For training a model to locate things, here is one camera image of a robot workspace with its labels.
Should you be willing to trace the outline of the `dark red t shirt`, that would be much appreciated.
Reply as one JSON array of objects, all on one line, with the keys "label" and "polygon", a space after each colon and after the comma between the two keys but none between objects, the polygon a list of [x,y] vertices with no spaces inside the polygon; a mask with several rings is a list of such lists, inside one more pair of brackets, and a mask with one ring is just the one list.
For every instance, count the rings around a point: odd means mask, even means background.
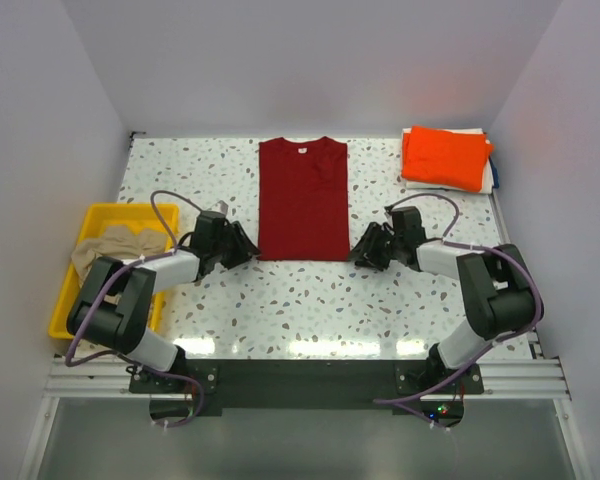
[{"label": "dark red t shirt", "polygon": [[328,137],[259,144],[260,260],[347,259],[347,161],[347,145]]}]

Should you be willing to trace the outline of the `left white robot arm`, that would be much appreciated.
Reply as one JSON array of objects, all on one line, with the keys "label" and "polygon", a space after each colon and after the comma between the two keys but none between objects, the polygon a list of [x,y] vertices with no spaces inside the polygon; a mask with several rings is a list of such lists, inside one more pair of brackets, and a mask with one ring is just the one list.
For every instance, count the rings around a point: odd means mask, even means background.
[{"label": "left white robot arm", "polygon": [[87,340],[151,371],[163,391],[180,390],[187,380],[186,354],[148,326],[153,297],[202,280],[216,265],[229,270],[259,254],[239,222],[204,211],[194,230],[165,253],[130,261],[97,259],[67,317],[73,340],[65,364],[81,363],[74,359],[75,350]]}]

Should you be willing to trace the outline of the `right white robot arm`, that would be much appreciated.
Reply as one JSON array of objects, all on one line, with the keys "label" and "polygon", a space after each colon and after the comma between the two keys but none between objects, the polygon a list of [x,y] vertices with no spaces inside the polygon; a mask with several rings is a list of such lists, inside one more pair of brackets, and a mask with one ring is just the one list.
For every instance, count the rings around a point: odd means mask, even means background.
[{"label": "right white robot arm", "polygon": [[543,314],[516,246],[481,249],[429,238],[420,211],[412,206],[391,209],[383,224],[370,223],[348,260],[377,271],[399,262],[413,271],[459,282],[465,319],[430,348],[418,377],[439,393],[456,386],[460,369],[475,363],[494,342],[523,332]]}]

